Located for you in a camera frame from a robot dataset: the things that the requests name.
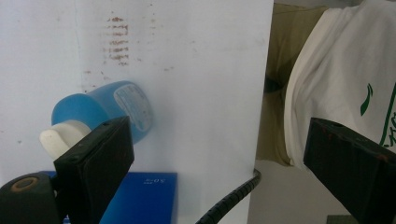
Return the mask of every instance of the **white paper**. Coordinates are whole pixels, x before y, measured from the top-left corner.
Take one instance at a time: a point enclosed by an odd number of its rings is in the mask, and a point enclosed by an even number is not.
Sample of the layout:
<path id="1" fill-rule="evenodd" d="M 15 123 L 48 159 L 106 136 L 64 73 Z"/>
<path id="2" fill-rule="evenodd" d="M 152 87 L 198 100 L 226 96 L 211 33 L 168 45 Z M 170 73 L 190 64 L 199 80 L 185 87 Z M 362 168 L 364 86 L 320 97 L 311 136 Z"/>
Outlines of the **white paper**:
<path id="1" fill-rule="evenodd" d="M 252 177 L 272 1 L 3 1 L 0 184 L 53 169 L 63 97 L 127 79 L 155 116 L 132 171 L 178 172 L 178 223 Z M 246 223 L 248 197 L 222 223 Z"/>

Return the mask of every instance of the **blue book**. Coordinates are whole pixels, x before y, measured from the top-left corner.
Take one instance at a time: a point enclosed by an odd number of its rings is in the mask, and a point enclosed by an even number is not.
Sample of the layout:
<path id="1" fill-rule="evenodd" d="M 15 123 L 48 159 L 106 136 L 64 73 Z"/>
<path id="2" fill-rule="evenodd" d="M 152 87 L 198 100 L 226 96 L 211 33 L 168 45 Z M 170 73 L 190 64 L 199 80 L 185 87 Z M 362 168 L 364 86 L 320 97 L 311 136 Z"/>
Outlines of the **blue book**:
<path id="1" fill-rule="evenodd" d="M 64 220 L 64 224 L 66 223 L 70 223 L 68 218 Z M 177 223 L 177 174 L 128 173 L 100 223 Z"/>

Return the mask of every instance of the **white surface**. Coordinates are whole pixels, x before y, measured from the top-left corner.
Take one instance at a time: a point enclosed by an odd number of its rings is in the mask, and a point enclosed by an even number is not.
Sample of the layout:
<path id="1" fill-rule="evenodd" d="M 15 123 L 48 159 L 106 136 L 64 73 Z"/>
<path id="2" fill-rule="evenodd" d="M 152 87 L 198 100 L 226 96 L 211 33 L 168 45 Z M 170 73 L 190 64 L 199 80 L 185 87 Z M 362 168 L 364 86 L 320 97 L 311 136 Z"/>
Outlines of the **white surface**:
<path id="1" fill-rule="evenodd" d="M 256 168 L 262 182 L 251 193 L 248 223 L 325 224 L 328 215 L 349 215 L 312 173 L 271 161 Z"/>
<path id="2" fill-rule="evenodd" d="M 178 172 L 178 223 L 252 175 L 272 1 L 2 1 L 0 184 L 52 169 L 38 136 L 66 95 L 128 79 L 155 127 L 133 171 Z M 246 223 L 248 198 L 222 223 Z"/>

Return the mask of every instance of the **blue container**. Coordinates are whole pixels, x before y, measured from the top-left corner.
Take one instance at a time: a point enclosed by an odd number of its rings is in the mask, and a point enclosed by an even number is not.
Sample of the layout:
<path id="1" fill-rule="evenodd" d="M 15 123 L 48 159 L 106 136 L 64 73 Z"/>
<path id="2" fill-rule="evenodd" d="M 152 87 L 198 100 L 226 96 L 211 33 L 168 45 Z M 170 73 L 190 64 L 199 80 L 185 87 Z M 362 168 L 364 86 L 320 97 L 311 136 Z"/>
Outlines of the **blue container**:
<path id="1" fill-rule="evenodd" d="M 134 144 L 149 131 L 152 112 L 146 95 L 130 81 L 119 81 L 86 94 L 63 98 L 52 111 L 52 125 L 78 120 L 91 130 L 109 119 L 129 116 Z"/>

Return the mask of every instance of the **black wire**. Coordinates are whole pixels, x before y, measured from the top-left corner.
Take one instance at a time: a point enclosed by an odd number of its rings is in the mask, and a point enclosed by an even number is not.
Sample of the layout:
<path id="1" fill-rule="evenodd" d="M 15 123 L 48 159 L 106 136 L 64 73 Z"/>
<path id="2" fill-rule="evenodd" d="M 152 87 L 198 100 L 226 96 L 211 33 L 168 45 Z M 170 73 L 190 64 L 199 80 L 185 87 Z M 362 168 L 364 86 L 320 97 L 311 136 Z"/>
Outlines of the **black wire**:
<path id="1" fill-rule="evenodd" d="M 262 180 L 262 173 L 254 169 L 254 176 L 250 178 L 243 185 L 229 193 L 218 203 L 216 203 L 209 211 L 207 211 L 196 224 L 216 224 L 218 223 L 231 209 L 233 209 L 239 202 L 241 202 L 248 194 L 253 191 Z"/>

